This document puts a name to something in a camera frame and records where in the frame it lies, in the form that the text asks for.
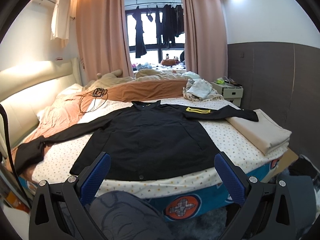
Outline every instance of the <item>yellow sleeve patch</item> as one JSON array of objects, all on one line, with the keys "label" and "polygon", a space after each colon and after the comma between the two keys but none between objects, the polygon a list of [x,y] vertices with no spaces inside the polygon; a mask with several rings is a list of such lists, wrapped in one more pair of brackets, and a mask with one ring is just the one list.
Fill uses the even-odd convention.
[{"label": "yellow sleeve patch", "polygon": [[198,114],[210,114],[210,109],[208,109],[208,110],[202,110],[202,109],[197,109],[197,108],[190,108],[190,107],[188,107],[187,109],[186,109],[186,111],[188,111],[188,112],[194,112],[194,113],[198,113]]}]

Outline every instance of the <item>cream leather headboard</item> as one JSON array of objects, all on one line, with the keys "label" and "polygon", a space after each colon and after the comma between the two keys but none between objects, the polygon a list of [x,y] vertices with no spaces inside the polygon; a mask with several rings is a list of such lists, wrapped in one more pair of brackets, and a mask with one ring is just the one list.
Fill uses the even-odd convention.
[{"label": "cream leather headboard", "polygon": [[[37,61],[1,71],[0,103],[8,115],[11,147],[38,125],[37,113],[51,106],[58,93],[75,83],[82,85],[77,58]],[[7,157],[1,116],[0,152]]]}]

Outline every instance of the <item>metal screw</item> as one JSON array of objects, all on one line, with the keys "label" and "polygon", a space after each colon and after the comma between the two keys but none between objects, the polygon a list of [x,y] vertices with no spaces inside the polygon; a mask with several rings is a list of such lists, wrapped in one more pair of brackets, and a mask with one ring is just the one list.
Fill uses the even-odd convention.
[{"label": "metal screw", "polygon": [[279,181],[280,186],[284,187],[285,186],[285,182],[283,180]]},{"label": "metal screw", "polygon": [[68,182],[75,182],[76,179],[77,179],[76,176],[70,176],[70,177],[68,178]]},{"label": "metal screw", "polygon": [[249,178],[249,180],[250,180],[252,183],[258,182],[258,179],[257,179],[256,177],[254,177],[254,176],[251,176],[251,177]]},{"label": "metal screw", "polygon": [[47,182],[46,182],[45,180],[41,180],[41,181],[39,182],[39,186],[42,187],[42,186],[44,186],[46,183],[47,183]]}]

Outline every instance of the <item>pink curtain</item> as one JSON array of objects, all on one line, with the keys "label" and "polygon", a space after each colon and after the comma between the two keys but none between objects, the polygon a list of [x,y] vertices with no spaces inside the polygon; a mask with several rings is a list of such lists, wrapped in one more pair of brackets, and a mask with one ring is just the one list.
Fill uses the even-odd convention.
[{"label": "pink curtain", "polygon": [[182,0],[187,71],[213,82],[227,75],[227,33],[220,0]]},{"label": "pink curtain", "polygon": [[89,80],[117,69],[124,77],[133,76],[124,0],[78,0],[76,32]]}]

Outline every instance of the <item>gray pants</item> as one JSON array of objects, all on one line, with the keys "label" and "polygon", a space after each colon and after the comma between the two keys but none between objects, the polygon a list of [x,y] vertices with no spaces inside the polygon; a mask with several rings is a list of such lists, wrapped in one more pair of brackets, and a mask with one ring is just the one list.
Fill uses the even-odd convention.
[{"label": "gray pants", "polygon": [[96,198],[89,214],[108,240],[172,240],[162,214],[146,201],[122,191]]}]

